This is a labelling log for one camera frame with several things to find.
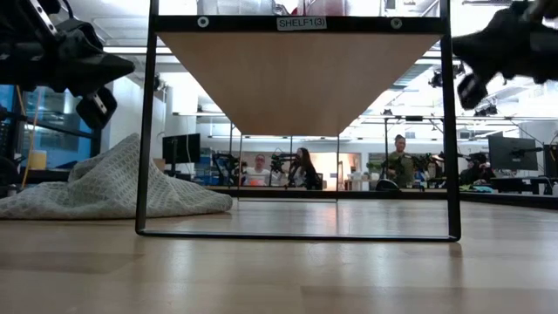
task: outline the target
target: person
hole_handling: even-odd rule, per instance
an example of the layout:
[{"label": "person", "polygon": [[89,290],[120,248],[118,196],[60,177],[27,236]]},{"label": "person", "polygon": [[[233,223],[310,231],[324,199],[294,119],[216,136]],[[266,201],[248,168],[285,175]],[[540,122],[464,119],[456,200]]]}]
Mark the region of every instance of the person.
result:
[{"label": "person", "polygon": [[460,185],[487,184],[495,177],[483,153],[469,155],[467,169],[459,174]]},{"label": "person", "polygon": [[320,182],[312,160],[310,152],[304,147],[296,150],[296,162],[291,170],[294,173],[289,174],[289,183],[293,183],[295,187],[306,187],[307,189],[321,189]]},{"label": "person", "polygon": [[388,179],[394,181],[400,188],[406,188],[413,182],[414,165],[410,155],[405,154],[405,137],[398,134],[395,137],[395,152],[388,155]]},{"label": "person", "polygon": [[265,169],[265,156],[258,154],[255,159],[254,167],[247,167],[245,170],[245,179],[242,185],[249,186],[267,186],[269,184],[269,176],[271,172]]}]

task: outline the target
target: shirt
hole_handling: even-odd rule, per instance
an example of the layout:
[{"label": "shirt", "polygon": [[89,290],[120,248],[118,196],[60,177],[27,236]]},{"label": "shirt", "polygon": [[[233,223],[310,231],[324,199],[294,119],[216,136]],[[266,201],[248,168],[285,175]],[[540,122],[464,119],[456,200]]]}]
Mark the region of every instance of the shirt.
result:
[{"label": "shirt", "polygon": [[259,172],[250,167],[246,169],[246,186],[268,186],[269,176],[271,172],[268,169],[262,169]]},{"label": "shirt", "polygon": [[306,182],[305,176],[302,174],[300,168],[298,168],[295,172],[293,177],[293,181],[295,182],[295,186],[301,187]]},{"label": "shirt", "polygon": [[394,181],[400,188],[406,188],[408,183],[414,181],[414,166],[412,164],[412,159],[405,156],[405,153],[393,152],[388,155],[387,160],[390,169],[395,169],[395,165],[399,163],[399,157],[401,157],[401,174],[389,175],[388,178]]}]

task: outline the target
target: white wall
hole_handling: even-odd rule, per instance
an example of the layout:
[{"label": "white wall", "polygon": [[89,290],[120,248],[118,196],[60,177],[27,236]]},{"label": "white wall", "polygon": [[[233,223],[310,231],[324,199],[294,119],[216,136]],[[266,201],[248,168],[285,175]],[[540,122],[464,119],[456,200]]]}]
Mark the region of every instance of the white wall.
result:
[{"label": "white wall", "polygon": [[[200,88],[198,83],[190,73],[163,73],[161,78],[170,86],[167,91],[165,136],[196,133],[195,117],[176,116],[173,113],[197,112]],[[180,164],[176,168],[189,174],[194,171],[194,164]]]},{"label": "white wall", "polygon": [[[141,133],[141,116],[143,110],[143,88],[129,78],[119,78],[112,82],[112,94],[118,107],[111,121],[103,129],[101,152],[114,147],[128,135]],[[151,129],[152,158],[162,158],[161,145],[157,143],[157,134],[165,130],[166,106],[157,98],[153,98],[153,120]]]}]

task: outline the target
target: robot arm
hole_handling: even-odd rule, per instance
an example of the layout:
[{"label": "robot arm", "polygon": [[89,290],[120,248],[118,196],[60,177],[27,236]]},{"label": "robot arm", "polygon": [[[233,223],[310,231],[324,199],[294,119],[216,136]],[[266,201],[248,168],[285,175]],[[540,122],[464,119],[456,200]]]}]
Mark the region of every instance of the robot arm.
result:
[{"label": "robot arm", "polygon": [[54,25],[58,0],[0,1],[0,84],[32,92],[48,86],[82,97],[76,110],[92,129],[106,126],[116,100],[104,86],[134,71],[132,62],[103,52],[93,27],[70,18]]},{"label": "robot arm", "polygon": [[225,178],[228,184],[237,185],[240,175],[238,158],[232,154],[212,154],[211,158],[219,173],[219,185],[225,185]]},{"label": "robot arm", "polygon": [[453,53],[473,69],[458,85],[464,109],[474,109],[487,96],[487,84],[497,73],[504,79],[530,77],[536,84],[558,79],[558,31],[541,23],[543,17],[556,17],[557,9],[556,0],[513,2],[484,30],[453,38]]},{"label": "robot arm", "polygon": [[298,156],[296,154],[272,154],[271,155],[271,173],[279,173],[282,174],[283,170],[282,170],[282,165],[285,162],[291,162],[291,166],[292,163],[296,160]]}]

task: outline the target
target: green shirt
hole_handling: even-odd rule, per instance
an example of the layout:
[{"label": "green shirt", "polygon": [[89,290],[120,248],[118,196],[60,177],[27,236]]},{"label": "green shirt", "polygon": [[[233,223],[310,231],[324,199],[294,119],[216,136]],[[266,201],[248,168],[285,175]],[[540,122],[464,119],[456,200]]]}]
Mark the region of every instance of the green shirt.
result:
[{"label": "green shirt", "polygon": [[[404,153],[393,152],[388,155],[387,160],[390,169],[396,169],[396,164],[399,163],[399,157]],[[412,159],[407,157],[401,157],[401,174],[388,175],[388,178],[394,181],[400,188],[406,188],[408,183],[414,181],[414,166],[412,164]]]}]

